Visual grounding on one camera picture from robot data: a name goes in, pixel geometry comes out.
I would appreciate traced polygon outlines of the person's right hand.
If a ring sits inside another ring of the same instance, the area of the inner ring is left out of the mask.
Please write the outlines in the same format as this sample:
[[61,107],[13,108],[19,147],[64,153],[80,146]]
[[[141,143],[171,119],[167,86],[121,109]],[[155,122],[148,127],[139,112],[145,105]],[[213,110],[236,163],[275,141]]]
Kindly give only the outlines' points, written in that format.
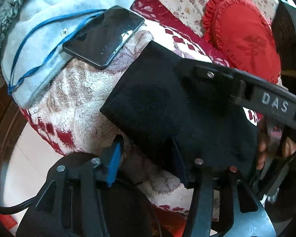
[[[264,119],[262,119],[258,123],[258,128],[259,128],[259,134],[258,134],[258,153],[257,153],[257,170],[262,170],[266,158],[269,155],[269,141],[270,138],[268,137],[268,132],[267,132],[267,124]],[[296,143],[289,137],[286,138],[284,141],[284,144],[282,145],[282,156],[283,157],[290,157],[296,152]]]

